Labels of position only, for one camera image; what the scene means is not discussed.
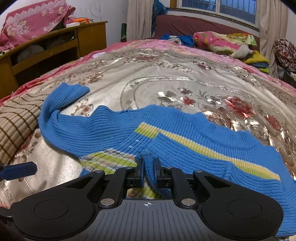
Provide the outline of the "brown floral bundle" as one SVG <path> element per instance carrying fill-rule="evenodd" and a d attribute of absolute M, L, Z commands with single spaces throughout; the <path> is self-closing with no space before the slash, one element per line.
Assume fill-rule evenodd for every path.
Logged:
<path fill-rule="evenodd" d="M 274 42 L 274 54 L 281 66 L 287 71 L 295 72 L 295 45 L 286 38 Z"/>

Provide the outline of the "orange object on desk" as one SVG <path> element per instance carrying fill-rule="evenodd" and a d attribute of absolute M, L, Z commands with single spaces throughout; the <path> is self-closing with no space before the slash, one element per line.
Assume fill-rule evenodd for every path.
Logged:
<path fill-rule="evenodd" d="M 71 20 L 69 23 L 66 24 L 66 28 L 76 27 L 84 24 L 89 24 L 90 19 L 89 18 L 76 18 Z"/>

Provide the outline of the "blue clothes pile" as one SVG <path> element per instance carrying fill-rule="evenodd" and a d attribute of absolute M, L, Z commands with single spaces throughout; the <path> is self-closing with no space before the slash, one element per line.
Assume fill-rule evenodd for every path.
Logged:
<path fill-rule="evenodd" d="M 167 40 L 173 43 L 187 46 L 187 47 L 194 47 L 195 42 L 192 36 L 182 35 L 182 36 L 175 36 L 170 34 L 165 34 L 160 37 L 160 40 Z"/>

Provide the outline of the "yellow folded clothes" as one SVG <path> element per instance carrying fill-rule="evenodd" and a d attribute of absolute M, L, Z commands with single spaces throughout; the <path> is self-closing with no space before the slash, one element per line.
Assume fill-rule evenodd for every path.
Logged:
<path fill-rule="evenodd" d="M 241 59 L 247 65 L 253 66 L 263 73 L 269 74 L 269 60 L 266 59 L 259 51 L 253 50 L 252 54 Z"/>

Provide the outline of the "beige left curtain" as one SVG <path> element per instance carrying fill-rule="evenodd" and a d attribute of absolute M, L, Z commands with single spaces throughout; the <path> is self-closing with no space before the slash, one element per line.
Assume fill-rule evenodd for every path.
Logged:
<path fill-rule="evenodd" d="M 127 41 L 148 39 L 152 31 L 152 0 L 129 0 L 127 10 Z"/>

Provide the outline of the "beige right curtain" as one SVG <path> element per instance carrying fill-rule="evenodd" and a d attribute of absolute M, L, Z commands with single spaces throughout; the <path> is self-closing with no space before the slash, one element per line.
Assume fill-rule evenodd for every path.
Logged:
<path fill-rule="evenodd" d="M 257 1 L 257 5 L 259 13 L 260 53 L 269 60 L 269 74 L 278 78 L 274 42 L 286 36 L 288 7 L 279 0 L 259 0 Z"/>

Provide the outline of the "wooden desk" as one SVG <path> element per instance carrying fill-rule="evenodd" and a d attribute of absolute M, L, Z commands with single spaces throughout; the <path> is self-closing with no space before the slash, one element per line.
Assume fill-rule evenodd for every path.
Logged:
<path fill-rule="evenodd" d="M 76 60 L 96 50 L 107 47 L 107 21 L 90 23 L 51 31 L 41 37 L 19 45 L 1 56 L 1 98 L 9 96 L 24 83 L 37 77 L 45 68 L 55 68 L 58 63 Z M 22 61 L 18 56 L 31 46 L 42 51 Z"/>

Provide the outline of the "silver floral bedspread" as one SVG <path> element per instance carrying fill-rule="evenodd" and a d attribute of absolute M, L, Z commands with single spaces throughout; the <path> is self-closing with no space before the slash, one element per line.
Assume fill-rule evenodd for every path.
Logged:
<path fill-rule="evenodd" d="M 274 146 L 295 176 L 295 88 L 244 62 L 162 40 L 117 43 L 68 62 L 1 100 L 25 93 L 49 95 L 59 84 L 90 92 L 64 110 L 89 116 L 100 105 L 112 110 L 150 104 L 202 112 L 232 130 L 249 130 Z M 79 161 L 47 144 L 36 125 L 7 164 L 34 162 L 35 176 L 1 181 L 1 206 L 76 178 Z"/>

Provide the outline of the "pink floral cloth cover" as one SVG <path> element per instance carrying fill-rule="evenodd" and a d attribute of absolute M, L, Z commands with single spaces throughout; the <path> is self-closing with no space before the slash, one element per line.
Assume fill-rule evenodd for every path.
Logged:
<path fill-rule="evenodd" d="M 66 1 L 40 1 L 8 13 L 1 30 L 1 52 L 45 35 L 59 23 L 67 25 L 74 11 Z"/>

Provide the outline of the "pink floral pillow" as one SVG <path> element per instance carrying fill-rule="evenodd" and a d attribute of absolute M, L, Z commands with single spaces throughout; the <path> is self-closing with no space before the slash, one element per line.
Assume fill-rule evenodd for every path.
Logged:
<path fill-rule="evenodd" d="M 232 58 L 243 59 L 257 48 L 257 42 L 249 33 L 220 34 L 206 31 L 196 32 L 193 35 L 195 45 L 219 55 L 228 55 Z"/>

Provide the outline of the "blue striped knit sweater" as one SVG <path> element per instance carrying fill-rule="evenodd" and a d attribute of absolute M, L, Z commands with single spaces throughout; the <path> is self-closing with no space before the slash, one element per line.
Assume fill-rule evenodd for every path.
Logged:
<path fill-rule="evenodd" d="M 189 174 L 200 169 L 265 194 L 283 209 L 279 237 L 295 235 L 295 180 L 280 154 L 249 131 L 233 131 L 207 120 L 202 113 L 148 105 L 112 111 L 99 106 L 89 116 L 65 115 L 62 110 L 89 92 L 78 84 L 62 83 L 44 101 L 39 128 L 55 148 L 79 159 L 82 175 L 144 161 L 144 198 L 168 197 L 156 187 L 154 159 Z"/>

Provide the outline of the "beige checked folded blanket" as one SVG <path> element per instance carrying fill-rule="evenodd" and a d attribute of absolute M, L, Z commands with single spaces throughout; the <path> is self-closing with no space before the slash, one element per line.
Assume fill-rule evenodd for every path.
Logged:
<path fill-rule="evenodd" d="M 47 94 L 25 93 L 1 106 L 1 163 L 7 164 L 31 134 Z"/>

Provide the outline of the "window with blue glass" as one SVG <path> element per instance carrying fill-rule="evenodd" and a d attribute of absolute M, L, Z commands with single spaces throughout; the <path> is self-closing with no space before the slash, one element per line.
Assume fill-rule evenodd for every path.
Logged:
<path fill-rule="evenodd" d="M 201 11 L 258 26 L 257 2 L 249 0 L 182 0 L 174 4 L 177 9 Z"/>

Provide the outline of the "beige curtain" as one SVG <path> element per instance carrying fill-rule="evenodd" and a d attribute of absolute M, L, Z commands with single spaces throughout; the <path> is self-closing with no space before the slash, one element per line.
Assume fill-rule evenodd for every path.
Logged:
<path fill-rule="evenodd" d="M 269 60 L 269 74 L 278 78 L 274 42 L 286 36 L 288 7 L 279 0 L 259 0 L 257 1 L 257 5 L 259 13 L 260 53 Z"/>
<path fill-rule="evenodd" d="M 148 39 L 152 31 L 152 0 L 129 0 L 127 10 L 127 41 Z"/>

